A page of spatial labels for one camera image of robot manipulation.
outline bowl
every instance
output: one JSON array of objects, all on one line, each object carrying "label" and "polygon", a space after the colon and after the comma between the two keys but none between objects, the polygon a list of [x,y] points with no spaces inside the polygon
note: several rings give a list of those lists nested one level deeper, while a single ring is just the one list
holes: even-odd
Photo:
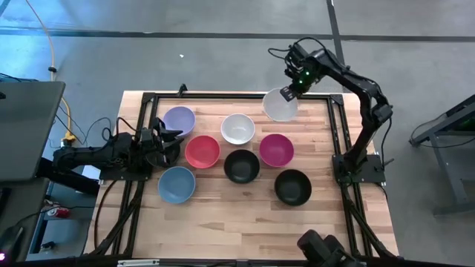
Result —
[{"label": "bowl", "polygon": [[172,167],[158,180],[158,194],[169,203],[180,204],[188,200],[194,192],[196,180],[185,167]]},{"label": "bowl", "polygon": [[230,153],[224,161],[224,173],[233,182],[251,182],[259,174],[259,159],[251,151],[240,149]]},{"label": "bowl", "polygon": [[301,171],[285,170],[275,179],[274,190],[280,201],[297,206],[304,204],[312,195],[312,183]]},{"label": "bowl", "polygon": [[195,168],[212,167],[219,157],[220,145],[211,136],[196,136],[185,148],[185,158]]},{"label": "bowl", "polygon": [[294,157],[294,146],[282,134],[270,134],[259,145],[261,159],[272,167],[284,167]]},{"label": "bowl", "polygon": [[298,111],[298,102],[294,98],[290,102],[286,101],[281,95],[282,88],[272,89],[264,96],[262,103],[264,112],[267,116],[276,122],[288,122]]},{"label": "bowl", "polygon": [[187,107],[174,107],[165,113],[163,122],[167,130],[183,131],[178,136],[187,136],[193,131],[196,117]]},{"label": "bowl", "polygon": [[233,145],[246,144],[252,139],[254,133],[254,122],[244,114],[229,115],[221,124],[223,138]]}]

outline yellow cable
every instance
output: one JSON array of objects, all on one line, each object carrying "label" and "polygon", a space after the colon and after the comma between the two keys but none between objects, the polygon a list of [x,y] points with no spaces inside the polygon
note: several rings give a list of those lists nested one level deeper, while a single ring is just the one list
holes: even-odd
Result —
[{"label": "yellow cable", "polygon": [[[35,14],[35,16],[38,19],[39,23],[42,25],[43,31],[45,32],[45,34],[47,36],[47,40],[50,43],[50,50],[51,50],[51,67],[54,67],[54,46],[53,46],[53,41],[51,40],[50,32],[48,32],[48,29],[46,28],[43,21],[39,18],[38,13],[36,13],[33,6],[30,4],[30,1],[28,1],[28,0],[25,0],[25,1],[27,2],[28,6],[30,6],[31,10]],[[56,77],[54,76],[53,71],[50,71],[50,80],[52,82],[54,82],[55,78]],[[66,99],[64,97],[61,97],[61,100],[65,104],[66,112],[68,114],[68,130],[66,130],[66,135],[65,135],[65,138],[63,138],[63,140],[67,140],[69,142],[74,142],[74,140],[76,140],[76,137],[70,132],[70,129],[71,129],[71,112],[70,112],[70,109],[69,109],[69,105],[66,102]]]}]

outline white bowl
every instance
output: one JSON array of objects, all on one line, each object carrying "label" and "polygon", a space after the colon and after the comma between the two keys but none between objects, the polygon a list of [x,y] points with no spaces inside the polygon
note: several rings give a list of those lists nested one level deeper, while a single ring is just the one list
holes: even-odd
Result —
[{"label": "white bowl", "polygon": [[266,93],[262,103],[264,112],[273,121],[288,122],[297,115],[298,102],[296,98],[290,100],[290,102],[286,101],[280,93],[281,89],[282,88],[272,89]]},{"label": "white bowl", "polygon": [[244,114],[232,114],[221,123],[221,134],[233,145],[243,145],[252,139],[255,133],[254,122]]}]

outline desk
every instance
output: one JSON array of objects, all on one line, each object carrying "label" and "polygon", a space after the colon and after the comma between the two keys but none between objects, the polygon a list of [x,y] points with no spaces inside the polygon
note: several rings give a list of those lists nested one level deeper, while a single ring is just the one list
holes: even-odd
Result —
[{"label": "desk", "polygon": [[[142,91],[126,91],[122,98],[119,116],[132,125],[137,123],[142,94]],[[361,130],[357,96],[344,94],[344,104],[354,141]],[[178,165],[192,170],[197,178],[193,197],[182,205],[161,200],[157,183],[163,170],[154,170],[142,197],[134,258],[302,260],[304,256],[296,243],[311,228],[323,235],[335,235],[348,249],[341,193],[331,165],[334,150],[326,102],[299,100],[298,115],[285,123],[272,122],[263,112],[259,99],[161,99],[158,116],[163,117],[166,111],[177,105],[185,105],[197,115],[192,135],[182,144],[182,155],[186,143],[202,134],[218,140],[221,155],[214,167],[204,170],[191,167],[184,157],[179,160]],[[234,146],[220,135],[220,124],[231,113],[245,113],[254,120],[256,133],[248,144]],[[335,115],[337,128],[341,130],[338,112]],[[126,131],[127,127],[121,123],[119,129]],[[295,146],[291,163],[285,168],[270,168],[261,162],[261,172],[255,181],[246,185],[229,181],[223,172],[227,155],[239,148],[258,154],[260,141],[271,133],[284,134],[291,139]],[[312,196],[299,207],[284,205],[273,191],[276,176],[289,168],[301,170],[311,179]],[[124,184],[117,182],[105,199],[98,222],[99,241],[117,220]],[[97,203],[105,188],[105,185],[100,188]],[[361,192],[368,223],[387,248],[397,254],[383,192],[375,185],[361,185]],[[356,228],[358,248],[363,251],[361,232]],[[94,221],[91,222],[85,252],[94,249],[93,236]],[[127,236],[128,225],[122,236],[121,251]]]}]

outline light blue bowl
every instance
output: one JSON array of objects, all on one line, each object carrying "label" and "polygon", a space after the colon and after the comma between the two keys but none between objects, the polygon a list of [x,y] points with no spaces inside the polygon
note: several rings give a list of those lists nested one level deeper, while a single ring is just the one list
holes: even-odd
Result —
[{"label": "light blue bowl", "polygon": [[158,180],[158,194],[166,202],[180,204],[193,195],[195,186],[196,179],[189,169],[172,167]]}]

